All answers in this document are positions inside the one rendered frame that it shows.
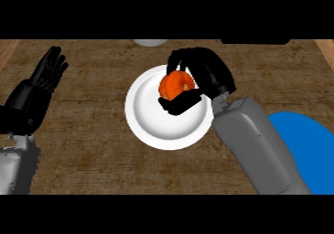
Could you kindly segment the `white plate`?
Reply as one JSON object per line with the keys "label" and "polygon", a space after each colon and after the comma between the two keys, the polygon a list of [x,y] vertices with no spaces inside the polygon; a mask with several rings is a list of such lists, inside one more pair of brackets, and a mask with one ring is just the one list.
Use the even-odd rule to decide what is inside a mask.
{"label": "white plate", "polygon": [[126,94],[126,122],[136,138],[161,150],[179,150],[192,145],[207,133],[213,121],[211,100],[201,101],[180,115],[173,116],[163,109],[158,85],[167,74],[167,66],[148,69],[130,86]]}

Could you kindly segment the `blue plate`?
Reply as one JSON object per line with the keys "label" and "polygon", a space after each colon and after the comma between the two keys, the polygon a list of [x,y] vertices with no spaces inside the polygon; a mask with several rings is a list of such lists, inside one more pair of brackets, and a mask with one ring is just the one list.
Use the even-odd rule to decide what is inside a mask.
{"label": "blue plate", "polygon": [[269,121],[290,148],[310,192],[334,195],[334,133],[297,112],[276,112]]}

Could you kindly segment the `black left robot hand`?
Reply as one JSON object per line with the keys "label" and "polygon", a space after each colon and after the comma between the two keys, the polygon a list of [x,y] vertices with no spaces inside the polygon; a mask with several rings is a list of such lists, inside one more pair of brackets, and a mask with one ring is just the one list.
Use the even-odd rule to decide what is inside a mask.
{"label": "black left robot hand", "polygon": [[50,47],[31,77],[19,82],[0,105],[0,134],[31,135],[37,131],[67,67],[61,47]]}

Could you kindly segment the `orange squash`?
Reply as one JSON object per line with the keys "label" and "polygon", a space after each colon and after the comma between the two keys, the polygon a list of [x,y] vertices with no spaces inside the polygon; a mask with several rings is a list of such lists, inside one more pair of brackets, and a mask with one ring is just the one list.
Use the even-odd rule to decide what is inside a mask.
{"label": "orange squash", "polygon": [[192,90],[194,88],[195,82],[191,75],[185,71],[173,70],[160,81],[160,97],[171,101],[185,90]]}

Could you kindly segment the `grey round object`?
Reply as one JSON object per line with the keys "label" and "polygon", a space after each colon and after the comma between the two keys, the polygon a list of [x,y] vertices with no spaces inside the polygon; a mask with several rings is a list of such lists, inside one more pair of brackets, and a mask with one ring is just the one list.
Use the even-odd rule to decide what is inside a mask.
{"label": "grey round object", "polygon": [[142,47],[157,47],[163,45],[167,42],[165,39],[136,39],[134,43],[140,45]]}

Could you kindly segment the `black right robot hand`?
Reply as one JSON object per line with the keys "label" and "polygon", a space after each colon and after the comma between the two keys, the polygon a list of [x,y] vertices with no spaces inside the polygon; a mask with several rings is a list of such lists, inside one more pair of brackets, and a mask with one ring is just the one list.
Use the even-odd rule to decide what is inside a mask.
{"label": "black right robot hand", "polygon": [[167,74],[173,70],[185,71],[191,75],[195,88],[185,90],[171,101],[158,98],[170,115],[180,115],[201,101],[201,95],[213,100],[225,92],[232,94],[236,90],[227,66],[208,48],[173,50],[167,59]]}

